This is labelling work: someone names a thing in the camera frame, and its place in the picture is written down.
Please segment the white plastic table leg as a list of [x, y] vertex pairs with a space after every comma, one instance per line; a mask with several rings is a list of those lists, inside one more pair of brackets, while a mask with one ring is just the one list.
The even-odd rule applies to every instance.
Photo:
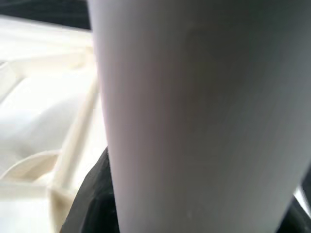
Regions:
[[275, 233], [311, 164], [311, 0], [88, 0], [120, 233]]

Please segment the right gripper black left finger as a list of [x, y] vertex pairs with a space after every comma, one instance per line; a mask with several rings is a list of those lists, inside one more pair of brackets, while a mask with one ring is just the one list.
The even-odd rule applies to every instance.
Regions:
[[108, 148], [84, 178], [60, 233], [120, 233]]

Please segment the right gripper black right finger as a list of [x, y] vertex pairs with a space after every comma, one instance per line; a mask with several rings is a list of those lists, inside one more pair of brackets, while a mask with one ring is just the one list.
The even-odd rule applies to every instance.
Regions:
[[311, 233], [311, 218], [303, 210], [296, 198], [281, 223], [281, 233]]

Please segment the white plastic table top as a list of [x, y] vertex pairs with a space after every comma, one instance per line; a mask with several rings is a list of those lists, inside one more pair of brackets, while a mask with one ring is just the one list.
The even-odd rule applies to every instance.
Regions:
[[59, 233], [106, 146], [91, 32], [0, 15], [0, 233]]

